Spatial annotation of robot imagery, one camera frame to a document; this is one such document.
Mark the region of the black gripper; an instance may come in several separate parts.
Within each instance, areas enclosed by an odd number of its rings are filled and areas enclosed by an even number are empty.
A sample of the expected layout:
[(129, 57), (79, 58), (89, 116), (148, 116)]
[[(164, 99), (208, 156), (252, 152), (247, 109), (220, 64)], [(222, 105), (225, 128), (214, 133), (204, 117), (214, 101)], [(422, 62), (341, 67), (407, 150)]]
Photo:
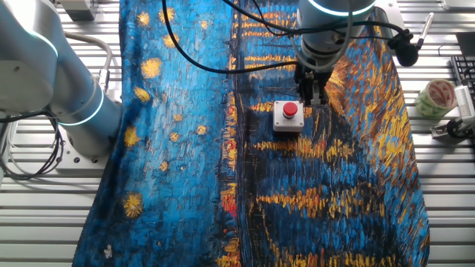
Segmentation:
[(304, 105), (326, 105), (328, 103), (325, 86), (333, 69), (323, 71), (312, 70), (298, 63), (294, 72), (297, 92)]

